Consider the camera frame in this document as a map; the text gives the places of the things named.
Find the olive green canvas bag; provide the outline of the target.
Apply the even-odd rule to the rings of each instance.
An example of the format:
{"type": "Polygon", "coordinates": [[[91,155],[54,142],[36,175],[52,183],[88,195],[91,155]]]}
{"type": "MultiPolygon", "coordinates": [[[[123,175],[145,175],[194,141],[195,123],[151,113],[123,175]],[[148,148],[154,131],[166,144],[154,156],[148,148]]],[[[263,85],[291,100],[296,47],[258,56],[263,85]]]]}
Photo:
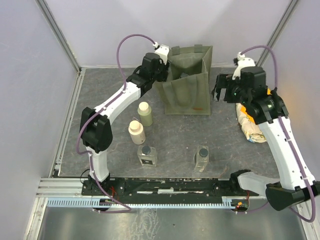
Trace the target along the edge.
{"type": "Polygon", "coordinates": [[[174,46],[169,50],[167,80],[154,83],[166,115],[211,114],[209,81],[212,55],[212,45],[174,46]],[[179,78],[181,73],[190,77],[179,78]]]}

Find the clear bottle dark cap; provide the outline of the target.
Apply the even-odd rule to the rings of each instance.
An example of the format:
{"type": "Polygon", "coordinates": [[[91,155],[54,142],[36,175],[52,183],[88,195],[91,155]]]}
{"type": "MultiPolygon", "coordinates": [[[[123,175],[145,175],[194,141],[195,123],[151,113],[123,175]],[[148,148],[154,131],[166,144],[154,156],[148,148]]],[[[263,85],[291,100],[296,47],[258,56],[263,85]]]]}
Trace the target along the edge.
{"type": "Polygon", "coordinates": [[[194,154],[194,171],[202,173],[209,163],[208,146],[199,145],[194,154]]]}

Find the beige white-cap bottle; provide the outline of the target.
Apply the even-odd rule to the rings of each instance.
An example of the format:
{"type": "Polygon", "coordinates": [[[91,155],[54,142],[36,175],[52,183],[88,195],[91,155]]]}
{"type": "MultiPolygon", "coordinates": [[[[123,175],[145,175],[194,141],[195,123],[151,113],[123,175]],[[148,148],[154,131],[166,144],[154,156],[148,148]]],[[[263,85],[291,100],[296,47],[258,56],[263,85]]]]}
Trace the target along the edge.
{"type": "Polygon", "coordinates": [[[128,132],[134,144],[141,145],[146,141],[144,126],[139,121],[131,121],[128,126],[128,132]]]}

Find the green liquid white-cap bottle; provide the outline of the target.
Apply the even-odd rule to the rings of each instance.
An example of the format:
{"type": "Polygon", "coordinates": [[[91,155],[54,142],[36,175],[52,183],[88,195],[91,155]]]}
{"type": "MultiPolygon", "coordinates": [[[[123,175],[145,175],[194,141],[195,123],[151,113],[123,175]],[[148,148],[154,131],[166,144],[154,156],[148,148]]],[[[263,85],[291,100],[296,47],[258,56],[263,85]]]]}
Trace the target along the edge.
{"type": "Polygon", "coordinates": [[[138,105],[137,112],[140,117],[140,122],[144,127],[150,127],[153,124],[152,108],[143,101],[138,105]]]}

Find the clear bottle black label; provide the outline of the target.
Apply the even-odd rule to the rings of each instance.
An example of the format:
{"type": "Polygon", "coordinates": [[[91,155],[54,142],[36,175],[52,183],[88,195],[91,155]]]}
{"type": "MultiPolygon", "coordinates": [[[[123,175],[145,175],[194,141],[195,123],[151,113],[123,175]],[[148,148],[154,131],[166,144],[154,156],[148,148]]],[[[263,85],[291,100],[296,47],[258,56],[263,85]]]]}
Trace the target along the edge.
{"type": "Polygon", "coordinates": [[[142,166],[153,166],[157,165],[158,157],[157,150],[155,147],[148,145],[140,145],[137,150],[137,156],[142,166]]]}

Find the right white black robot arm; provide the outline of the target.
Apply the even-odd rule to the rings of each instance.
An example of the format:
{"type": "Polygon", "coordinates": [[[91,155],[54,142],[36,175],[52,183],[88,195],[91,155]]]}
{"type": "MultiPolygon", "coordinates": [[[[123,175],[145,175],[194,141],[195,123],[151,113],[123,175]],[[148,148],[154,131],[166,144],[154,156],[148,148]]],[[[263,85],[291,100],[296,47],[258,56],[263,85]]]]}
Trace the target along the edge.
{"type": "Polygon", "coordinates": [[[219,74],[212,96],[219,99],[222,89],[225,89],[225,102],[241,104],[253,118],[266,138],[279,174],[279,179],[275,179],[247,169],[238,170],[231,174],[229,191],[236,196],[246,190],[264,196],[276,211],[315,201],[320,194],[320,183],[299,151],[284,101],[276,89],[268,90],[263,68],[247,66],[234,74],[219,74]]]}

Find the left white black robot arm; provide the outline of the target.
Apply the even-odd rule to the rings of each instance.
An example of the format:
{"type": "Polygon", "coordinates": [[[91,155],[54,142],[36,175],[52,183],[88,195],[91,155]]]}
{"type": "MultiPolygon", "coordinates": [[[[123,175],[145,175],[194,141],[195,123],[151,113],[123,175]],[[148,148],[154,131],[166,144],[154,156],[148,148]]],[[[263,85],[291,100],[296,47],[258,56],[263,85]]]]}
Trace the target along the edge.
{"type": "Polygon", "coordinates": [[[110,191],[110,171],[107,149],[112,143],[112,123],[130,104],[148,92],[154,82],[168,77],[168,53],[148,52],[142,64],[125,80],[123,86],[108,100],[95,108],[86,107],[81,113],[77,144],[80,141],[89,155],[90,176],[95,179],[93,190],[99,195],[110,191]]]}

